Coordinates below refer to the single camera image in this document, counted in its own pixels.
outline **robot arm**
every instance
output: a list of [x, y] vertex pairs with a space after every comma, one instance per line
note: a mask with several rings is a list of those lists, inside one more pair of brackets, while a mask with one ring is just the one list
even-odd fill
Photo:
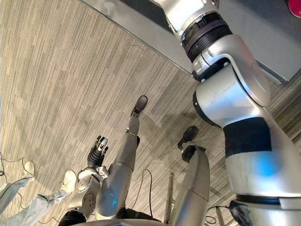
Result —
[[267, 79], [209, 0], [156, 0], [201, 82], [197, 113], [223, 128], [226, 169], [241, 226], [301, 222], [301, 157], [268, 110]]

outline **wire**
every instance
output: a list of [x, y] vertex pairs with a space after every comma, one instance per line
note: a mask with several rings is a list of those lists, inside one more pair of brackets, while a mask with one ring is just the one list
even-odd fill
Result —
[[[211, 219], [213, 219], [213, 220], [214, 220], [214, 222], [210, 222], [210, 221], [208, 221], [208, 220], [207, 220], [207, 218], [211, 218]], [[206, 217], [205, 217], [205, 221], [206, 221], [206, 223], [208, 223], [208, 224], [210, 224], [210, 225], [214, 225], [214, 224], [216, 224], [216, 218], [214, 218], [214, 217], [211, 217], [211, 216], [206, 216]]]
[[15, 182], [12, 183], [12, 184], [10, 184], [10, 185], [5, 189], [5, 191], [3, 192], [3, 194], [0, 196], [0, 199], [3, 197], [3, 195], [5, 194], [5, 192], [6, 192], [13, 184], [15, 184], [15, 183], [17, 183], [17, 182], [19, 182], [19, 181], [21, 181], [21, 180], [30, 179], [30, 178], [33, 178], [33, 177], [34, 177], [34, 175], [33, 175], [32, 173], [28, 172], [28, 171], [25, 169], [24, 161], [23, 161], [24, 158], [18, 159], [18, 160], [16, 160], [16, 161], [10, 161], [10, 160], [3, 159], [3, 158], [2, 158], [2, 154], [1, 154], [1, 164], [2, 164], [2, 160], [6, 161], [6, 162], [16, 162], [16, 161], [22, 160], [22, 166], [23, 166], [23, 169], [24, 169], [27, 173], [29, 173], [30, 175], [32, 175], [32, 177], [29, 177], [29, 178], [22, 178], [22, 179], [19, 179], [19, 180], [15, 181]]
[[154, 218], [154, 217], [152, 216], [152, 211], [151, 211], [151, 186], [152, 186], [152, 174], [151, 174], [151, 172], [150, 172], [148, 169], [144, 169], [144, 170], [142, 171], [142, 177], [141, 177], [141, 183], [140, 183], [140, 186], [139, 186], [139, 190], [138, 190], [138, 193], [137, 193], [137, 196], [136, 196], [136, 200], [135, 200], [135, 202], [134, 202], [134, 204], [133, 204], [133, 206], [132, 206], [131, 209], [134, 208], [134, 206], [136, 205], [136, 202], [137, 202], [137, 200], [138, 200], [138, 196], [139, 196], [139, 193], [140, 193], [140, 190], [141, 190], [141, 186], [142, 186], [142, 183], [143, 183], [143, 174], [144, 174], [145, 171], [147, 171], [147, 172], [150, 173], [150, 178], [151, 178], [151, 179], [150, 179], [149, 206], [150, 206], [150, 215], [151, 215], [151, 218]]
[[60, 223], [57, 219], [55, 219], [54, 217], [51, 217], [50, 219], [49, 219], [49, 221], [47, 221], [47, 222], [40, 222], [40, 221], [38, 221], [40, 224], [48, 224], [51, 220], [55, 220], [58, 224]]
[[212, 207], [210, 207], [210, 208], [207, 209], [207, 212], [208, 212], [209, 210], [213, 209], [213, 208], [216, 208], [216, 207], [227, 208], [227, 209], [229, 209], [228, 206], [212, 206]]
[[20, 207], [21, 207], [21, 209], [25, 209], [24, 207], [22, 207], [22, 195], [19, 193], [19, 192], [17, 192], [17, 194], [20, 196]]
[[7, 176], [5, 175], [5, 172], [4, 172], [4, 166], [3, 166], [3, 159], [2, 159], [2, 153], [0, 152], [0, 157], [1, 157], [1, 168], [2, 170], [0, 170], [0, 177], [4, 176], [5, 177], [5, 184], [7, 184], [8, 182], [8, 178]]
[[[209, 210], [211, 210], [211, 209], [213, 209], [213, 208], [217, 208], [217, 207], [229, 209], [228, 206], [212, 206], [212, 207], [210, 207], [210, 208], [207, 209], [207, 212], [208, 212]], [[208, 221], [207, 218], [213, 219], [214, 222]], [[208, 224], [210, 224], [210, 225], [215, 225], [216, 222], [217, 222], [217, 221], [216, 221], [216, 218], [214, 218], [214, 217], [212, 217], [212, 216], [206, 216], [206, 217], [205, 217], [205, 221], [206, 221], [206, 223], [208, 223]]]

